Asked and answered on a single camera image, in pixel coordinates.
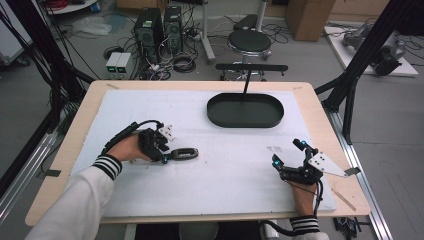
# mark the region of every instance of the hand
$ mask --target hand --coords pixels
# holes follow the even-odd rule
[[[107,154],[114,156],[119,161],[130,161],[138,158],[150,160],[138,147],[138,135],[133,134],[124,138],[113,146]]]
[[[296,204],[296,212],[299,216],[314,215],[314,197],[317,185],[305,185],[289,182],[292,187],[293,197]]]

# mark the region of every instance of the cable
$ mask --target cable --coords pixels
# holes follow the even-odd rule
[[[45,163],[45,161],[47,160],[47,158],[49,158],[54,152],[56,152],[56,150],[57,149],[59,149],[59,147],[60,147],[60,145],[62,145],[62,143],[63,143],[63,140],[52,150],[52,151],[50,151],[44,158],[43,158],[43,160],[41,161],[41,164],[40,164],[40,171],[42,172],[42,173],[46,173],[46,171],[44,170],[44,163]]]

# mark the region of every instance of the striped cuff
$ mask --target striped cuff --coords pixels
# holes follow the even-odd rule
[[[295,236],[319,232],[317,217],[313,215],[290,218],[290,223]]]
[[[112,181],[114,181],[122,171],[122,163],[114,156],[108,154],[98,156],[93,166],[105,172]]]

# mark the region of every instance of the sleeve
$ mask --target sleeve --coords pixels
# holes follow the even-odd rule
[[[122,164],[100,155],[93,166],[71,176],[62,196],[25,239],[95,239]]]
[[[316,216],[291,218],[290,223],[295,237],[293,240],[329,240],[326,233],[320,232]]]

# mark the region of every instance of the chair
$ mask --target chair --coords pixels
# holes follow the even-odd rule
[[[253,30],[236,30],[228,36],[227,41],[228,47],[243,55],[241,62],[235,62],[234,64],[248,64],[248,57],[262,57],[264,60],[270,55],[271,40],[263,33]],[[259,71],[260,81],[266,81],[263,78],[263,72]],[[240,71],[240,76],[237,80],[246,80],[246,72]],[[225,80],[225,73],[221,75],[221,80]]]

